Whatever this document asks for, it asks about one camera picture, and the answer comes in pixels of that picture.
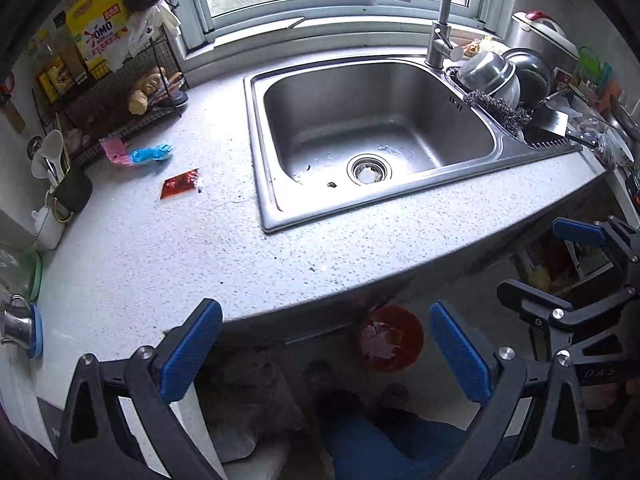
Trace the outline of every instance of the blue gripper pad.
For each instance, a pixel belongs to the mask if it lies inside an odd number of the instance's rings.
[[[551,229],[557,238],[568,242],[577,242],[591,247],[603,247],[607,242],[602,229],[576,220],[556,218]]]
[[[489,367],[442,303],[431,305],[431,336],[456,376],[466,398],[484,405],[491,397]]]
[[[166,404],[181,400],[222,329],[222,308],[202,300],[187,321],[172,329],[156,349],[154,376]]]

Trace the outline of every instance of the stainless steel sink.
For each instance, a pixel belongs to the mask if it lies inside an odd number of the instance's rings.
[[[580,149],[519,142],[421,58],[292,66],[245,90],[266,232]]]

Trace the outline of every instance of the pants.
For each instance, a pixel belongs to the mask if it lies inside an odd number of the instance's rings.
[[[336,480],[427,479],[465,439],[455,426],[394,408],[367,420],[360,399],[343,390],[320,399],[316,412]],[[500,471],[515,445],[516,437],[504,438],[484,474]]]

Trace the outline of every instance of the drain strainer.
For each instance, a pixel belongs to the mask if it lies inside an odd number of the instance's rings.
[[[349,178],[356,184],[373,184],[391,177],[391,166],[378,155],[364,153],[354,156],[347,164]]]

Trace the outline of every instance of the window frame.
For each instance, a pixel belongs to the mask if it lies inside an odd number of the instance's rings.
[[[218,16],[210,15],[207,0],[180,1],[178,8],[182,34],[189,52],[215,42],[216,38],[288,18],[332,18],[379,15],[435,19],[439,0],[274,0],[243,7]],[[495,30],[503,0],[468,0],[467,6],[451,5],[450,22],[468,27]]]

